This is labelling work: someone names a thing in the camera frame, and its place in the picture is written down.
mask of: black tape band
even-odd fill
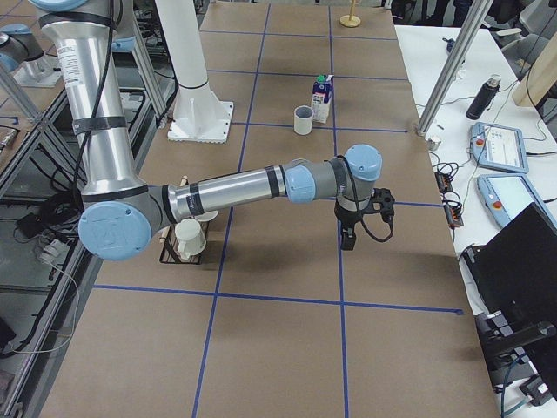
[[[106,131],[112,128],[127,128],[128,126],[123,116],[76,119],[73,121],[72,125],[75,135],[88,131]]]
[[[116,30],[116,23],[112,22],[108,17],[93,15],[92,13],[82,13],[78,11],[59,11],[56,13],[49,13],[48,15],[44,15],[38,19],[38,24],[43,28],[47,24],[55,24],[56,22],[62,21],[70,21],[70,22],[86,22],[92,24],[102,24],[107,28],[112,27],[113,30]]]
[[[133,189],[123,190],[121,192],[103,193],[103,194],[84,194],[81,199],[83,202],[105,202],[107,200],[118,200],[130,198],[132,196],[138,196],[142,193],[147,193],[149,187],[147,185],[141,185],[140,187],[135,187]]]
[[[29,57],[25,60],[25,62],[30,63],[32,61],[35,61],[36,59],[39,59],[40,57],[44,56],[44,51],[41,51],[39,54],[37,54],[34,57]]]
[[[199,183],[190,185],[190,195],[185,198],[185,201],[188,203],[191,215],[198,216],[205,213],[199,196]]]
[[[279,179],[277,179],[277,173],[275,172],[275,167],[269,165],[265,167],[265,171],[267,172],[267,178],[269,179],[269,187],[271,188],[271,197],[277,198],[280,196],[279,190]]]
[[[166,218],[171,222],[171,224],[177,224],[176,218],[174,218],[174,213],[171,209],[171,200],[168,197],[168,185],[163,185],[161,187],[161,193],[163,195],[163,208],[164,213],[166,213]]]
[[[337,190],[346,185],[346,172],[344,164],[338,159],[333,158],[329,161],[334,172],[334,178],[337,181]]]
[[[185,86],[185,85],[183,85],[183,84],[180,84],[180,83],[178,83],[178,85],[179,85],[180,87],[183,87],[183,88],[188,89],[188,90],[196,90],[196,89],[200,89],[201,87],[203,87],[203,86],[206,85],[207,83],[209,83],[209,78],[207,78],[207,81],[205,81],[203,84],[197,85],[197,86],[195,86],[195,87],[187,87],[187,86]]]

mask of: laptop screen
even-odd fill
[[[513,330],[543,320],[557,326],[557,229],[535,204],[527,206],[475,256],[478,289],[490,312]],[[557,337],[524,347],[557,395]]]

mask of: wooden stick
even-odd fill
[[[540,102],[547,91],[557,81],[557,33],[553,35],[541,52],[535,64],[530,68],[520,85],[513,93],[513,100],[518,106],[533,106]]]

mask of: milk carton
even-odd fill
[[[313,83],[312,109],[313,121],[324,124],[329,116],[332,102],[332,75],[321,75]]]

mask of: black water bottle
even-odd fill
[[[478,91],[478,95],[466,111],[467,118],[476,120],[481,116],[499,91],[500,81],[501,76],[492,74],[492,76],[481,86],[480,91]]]

